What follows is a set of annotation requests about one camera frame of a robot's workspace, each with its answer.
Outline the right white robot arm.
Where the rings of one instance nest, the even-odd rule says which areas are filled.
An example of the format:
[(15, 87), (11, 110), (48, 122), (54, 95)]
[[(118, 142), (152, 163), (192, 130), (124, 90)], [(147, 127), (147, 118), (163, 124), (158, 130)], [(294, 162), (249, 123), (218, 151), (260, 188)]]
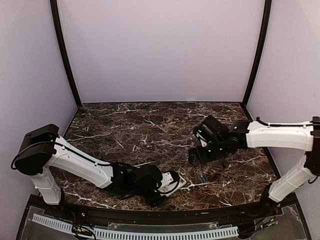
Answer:
[(296, 150), (300, 159), (287, 173), (269, 184), (255, 205), (255, 213), (266, 217), (275, 205), (289, 194), (320, 175), (320, 118), (297, 123), (270, 123), (256, 120), (237, 120), (231, 126), (213, 116), (196, 126), (193, 134), (200, 146), (188, 151), (189, 163), (197, 167), (225, 158), (238, 150), (268, 148)]

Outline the blue battery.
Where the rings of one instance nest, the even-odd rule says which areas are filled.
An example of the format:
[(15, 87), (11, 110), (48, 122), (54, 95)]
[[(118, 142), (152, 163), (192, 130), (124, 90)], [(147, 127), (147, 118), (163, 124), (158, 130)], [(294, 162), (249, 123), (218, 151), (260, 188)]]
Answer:
[(202, 180), (203, 183), (206, 183), (206, 179), (202, 174), (200, 175), (200, 179)]

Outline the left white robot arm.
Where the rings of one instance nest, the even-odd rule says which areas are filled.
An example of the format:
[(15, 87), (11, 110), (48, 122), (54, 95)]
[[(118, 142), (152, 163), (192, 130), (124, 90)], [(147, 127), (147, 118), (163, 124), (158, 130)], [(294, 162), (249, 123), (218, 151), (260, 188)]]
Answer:
[(65, 194), (55, 182), (50, 167), (80, 177), (118, 195), (121, 200), (140, 196), (150, 207), (162, 204), (186, 184), (179, 173), (162, 172), (154, 164), (136, 167), (94, 158), (68, 143), (58, 131), (58, 126), (48, 124), (28, 132), (10, 167), (30, 177), (44, 202), (51, 205), (51, 210), (60, 218), (67, 218), (71, 208), (64, 202)]

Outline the white remote control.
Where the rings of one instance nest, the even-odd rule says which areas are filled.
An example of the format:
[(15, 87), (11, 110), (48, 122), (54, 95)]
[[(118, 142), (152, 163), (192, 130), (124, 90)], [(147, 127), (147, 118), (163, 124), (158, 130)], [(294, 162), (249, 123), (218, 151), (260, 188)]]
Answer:
[(171, 196), (186, 184), (186, 180), (180, 174), (172, 175), (170, 172), (162, 174), (161, 186), (157, 190), (163, 196)]

